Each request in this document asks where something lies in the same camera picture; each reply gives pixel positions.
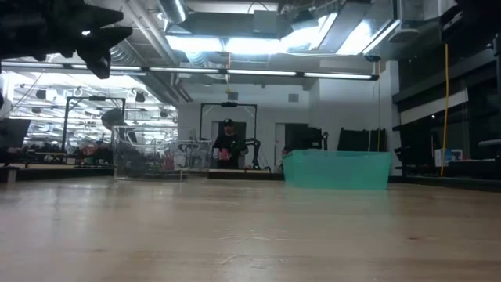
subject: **red object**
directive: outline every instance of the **red object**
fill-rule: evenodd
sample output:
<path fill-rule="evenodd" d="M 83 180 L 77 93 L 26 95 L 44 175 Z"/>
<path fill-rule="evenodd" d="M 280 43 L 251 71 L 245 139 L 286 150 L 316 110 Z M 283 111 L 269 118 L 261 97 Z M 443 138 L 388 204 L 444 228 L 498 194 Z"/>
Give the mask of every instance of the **red object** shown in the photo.
<path fill-rule="evenodd" d="M 221 149 L 219 153 L 219 160 L 228 161 L 232 155 L 228 153 L 227 149 Z"/>
<path fill-rule="evenodd" d="M 170 150 L 165 153 L 164 170 L 171 171 L 174 170 L 174 157 Z"/>

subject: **teal plastic bin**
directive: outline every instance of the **teal plastic bin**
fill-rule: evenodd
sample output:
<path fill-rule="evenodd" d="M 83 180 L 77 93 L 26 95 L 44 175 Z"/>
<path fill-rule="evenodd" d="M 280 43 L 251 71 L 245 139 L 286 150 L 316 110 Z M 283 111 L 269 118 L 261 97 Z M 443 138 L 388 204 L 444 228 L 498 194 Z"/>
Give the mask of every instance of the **teal plastic bin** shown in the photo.
<path fill-rule="evenodd" d="M 391 154 L 296 150 L 283 158 L 288 185 L 301 188 L 385 190 Z"/>

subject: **doorway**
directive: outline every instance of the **doorway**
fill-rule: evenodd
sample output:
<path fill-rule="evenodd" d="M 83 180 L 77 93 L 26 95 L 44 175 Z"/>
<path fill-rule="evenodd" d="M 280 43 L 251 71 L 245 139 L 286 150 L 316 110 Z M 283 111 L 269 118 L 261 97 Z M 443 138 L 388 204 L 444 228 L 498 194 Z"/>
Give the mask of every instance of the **doorway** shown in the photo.
<path fill-rule="evenodd" d="M 282 159 L 282 150 L 285 146 L 295 148 L 297 141 L 301 140 L 302 134 L 308 127 L 307 124 L 275 124 L 275 156 L 274 166 Z"/>

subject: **black cap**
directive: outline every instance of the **black cap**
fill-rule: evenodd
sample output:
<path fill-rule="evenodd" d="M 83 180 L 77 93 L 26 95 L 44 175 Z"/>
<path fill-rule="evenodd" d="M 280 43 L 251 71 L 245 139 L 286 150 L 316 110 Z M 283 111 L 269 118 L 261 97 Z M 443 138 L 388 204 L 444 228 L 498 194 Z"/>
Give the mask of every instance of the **black cap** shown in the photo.
<path fill-rule="evenodd" d="M 223 122 L 224 126 L 233 126 L 233 120 L 226 118 Z"/>
<path fill-rule="evenodd" d="M 118 108 L 108 110 L 104 115 L 101 116 L 101 121 L 114 122 L 123 120 L 124 115 L 122 114 L 122 110 Z"/>

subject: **small box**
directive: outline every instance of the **small box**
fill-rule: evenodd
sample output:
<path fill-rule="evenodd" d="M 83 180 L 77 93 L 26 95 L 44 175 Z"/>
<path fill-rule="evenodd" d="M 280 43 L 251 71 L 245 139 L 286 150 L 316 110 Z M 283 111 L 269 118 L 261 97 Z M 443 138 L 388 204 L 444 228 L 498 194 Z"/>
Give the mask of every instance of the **small box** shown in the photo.
<path fill-rule="evenodd" d="M 435 150 L 435 167 L 440 168 L 442 166 L 442 154 L 443 149 Z M 451 161 L 462 161 L 463 160 L 463 150 L 460 149 L 445 149 L 445 163 L 444 166 L 449 166 Z"/>

